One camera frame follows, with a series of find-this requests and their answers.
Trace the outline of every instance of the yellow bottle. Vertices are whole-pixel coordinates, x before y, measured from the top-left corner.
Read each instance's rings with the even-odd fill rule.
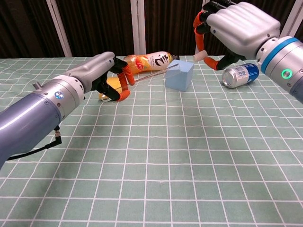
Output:
[[[171,55],[165,51],[143,55],[128,55],[124,57],[133,74],[143,71],[158,71],[164,70],[173,60],[180,60],[179,56]]]

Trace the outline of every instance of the green indicator light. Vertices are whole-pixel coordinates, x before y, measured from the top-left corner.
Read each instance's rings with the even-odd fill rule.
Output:
[[[292,77],[292,75],[293,75],[293,72],[289,69],[285,69],[281,73],[281,76],[282,76],[283,79],[289,79],[289,78]]]

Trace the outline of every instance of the blue cube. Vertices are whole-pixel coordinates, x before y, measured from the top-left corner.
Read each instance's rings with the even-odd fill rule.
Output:
[[[194,64],[187,61],[173,60],[168,67],[175,64],[179,64],[179,66],[166,71],[164,76],[165,87],[186,91],[193,77]]]

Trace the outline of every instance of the blue ring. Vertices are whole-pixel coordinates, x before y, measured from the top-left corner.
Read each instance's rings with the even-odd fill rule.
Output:
[[[280,43],[278,46],[276,46],[270,53],[269,55],[265,58],[264,62],[261,65],[261,71],[265,74],[266,68],[268,66],[268,64],[270,63],[270,61],[276,56],[277,53],[279,53],[280,50],[282,50],[284,47],[286,47],[287,45],[299,41],[296,38],[289,38],[286,39],[285,41],[283,41],[282,43]]]

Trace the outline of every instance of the silver can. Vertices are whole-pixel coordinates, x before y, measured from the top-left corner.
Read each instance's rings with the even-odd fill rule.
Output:
[[[254,64],[244,64],[223,72],[223,84],[228,88],[239,87],[254,81],[259,75],[259,69]]]

